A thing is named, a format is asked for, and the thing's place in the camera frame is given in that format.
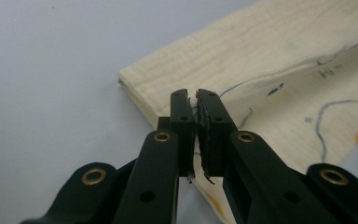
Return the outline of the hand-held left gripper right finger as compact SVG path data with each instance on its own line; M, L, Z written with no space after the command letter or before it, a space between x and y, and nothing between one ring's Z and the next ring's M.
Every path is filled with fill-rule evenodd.
M197 91L201 165L223 188L237 224L339 224L259 135L236 128L218 94Z

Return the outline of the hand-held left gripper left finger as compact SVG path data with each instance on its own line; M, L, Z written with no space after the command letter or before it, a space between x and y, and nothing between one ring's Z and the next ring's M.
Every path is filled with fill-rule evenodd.
M170 95L170 115L145 138L113 224L175 224L178 180L194 177L195 121L186 89Z

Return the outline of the cream printed cloth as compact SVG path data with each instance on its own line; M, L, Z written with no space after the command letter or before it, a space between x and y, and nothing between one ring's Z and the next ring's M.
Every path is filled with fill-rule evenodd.
M339 164L358 147L358 0L258 0L118 78L151 123L206 89L289 167Z

